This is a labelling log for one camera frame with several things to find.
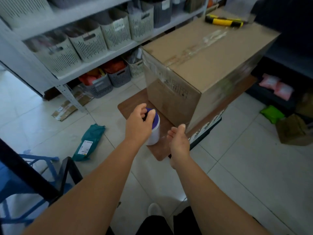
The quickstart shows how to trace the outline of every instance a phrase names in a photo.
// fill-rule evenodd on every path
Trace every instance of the person's left hand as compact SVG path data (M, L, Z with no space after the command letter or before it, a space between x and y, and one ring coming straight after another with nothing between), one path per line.
M148 112L146 121L143 121L147 104L142 103L134 109L126 121L125 140L134 142L137 146L141 147L152 133L152 123L156 114L153 109Z

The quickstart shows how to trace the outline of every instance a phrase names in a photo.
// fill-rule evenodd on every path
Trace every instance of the yellow tool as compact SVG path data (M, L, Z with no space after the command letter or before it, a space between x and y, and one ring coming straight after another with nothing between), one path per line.
M230 27L237 27L240 28L245 24L248 24L248 21L243 21L241 19L228 19L224 17L218 17L215 15L207 14L205 16L205 22L211 23L214 25L223 25L223 26L230 26Z

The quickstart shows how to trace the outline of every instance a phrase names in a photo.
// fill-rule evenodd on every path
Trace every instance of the person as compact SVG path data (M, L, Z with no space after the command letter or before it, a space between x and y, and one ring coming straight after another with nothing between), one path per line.
M125 139L122 143L94 171L36 218L23 234L112 234L112 230L108 228L131 164L152 131L156 112L149 111L143 121L146 112L146 104L138 105L126 121ZM181 229L175 229L174 224L174 233L269 234L223 193L190 157L190 144L185 128L184 124L178 128L172 127L168 131L167 139L172 155L170 164L177 171L182 183L196 227L192 220L185 218L181 220ZM153 215L146 218L137 234L173 234L166 220L160 216L162 212L158 205L152 204L149 207L149 215L151 214Z

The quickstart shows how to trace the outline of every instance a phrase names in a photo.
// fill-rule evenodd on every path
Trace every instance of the white metal shelf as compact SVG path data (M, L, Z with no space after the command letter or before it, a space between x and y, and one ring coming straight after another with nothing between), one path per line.
M177 16L172 16L170 23L168 23L167 25L162 26L160 28L154 29L153 34L149 38L147 38L141 42L132 41L130 44L119 49L118 51L109 51L106 55L103 55L100 58L95 59L94 61L92 61L90 63L82 63L81 66L77 67L75 70L71 71L70 73L68 73L62 77L59 77L58 78L60 80L59 84L68 83L69 81L83 75L84 73L106 63L107 61L110 61L111 59L113 59L113 58L131 50L132 48L135 48L136 46L146 42L147 40L163 33L164 31L169 30L170 28L175 27L176 25L194 17L195 15L198 15L198 14L204 12L205 9L206 9L205 7L202 7L199 10L194 11L193 13L181 13L181 14L178 14Z
M18 35L20 40L29 39L127 1L129 0L89 0L67 9L52 6L52 15L34 19L26 26L13 28L13 32Z

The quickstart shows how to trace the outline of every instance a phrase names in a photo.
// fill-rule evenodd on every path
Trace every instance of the low table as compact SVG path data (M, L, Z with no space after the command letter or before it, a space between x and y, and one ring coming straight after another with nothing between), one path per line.
M193 129L186 133L187 137L191 141L190 150L195 147L203 138L205 138L209 132L221 121L220 116L227 108L227 106L243 92L245 92L245 90L250 88L255 82L256 78L252 75L243 79L240 83L237 84L234 91L229 96L227 96L214 111L212 111ZM120 103L117 108L124 116L124 118L128 119L134 108L141 103L146 103L147 108L156 109L155 106L148 100L146 88ZM160 139L155 145L147 147L158 161L162 161L171 154L166 135L167 131L170 130L174 125L158 110L157 113L160 117Z

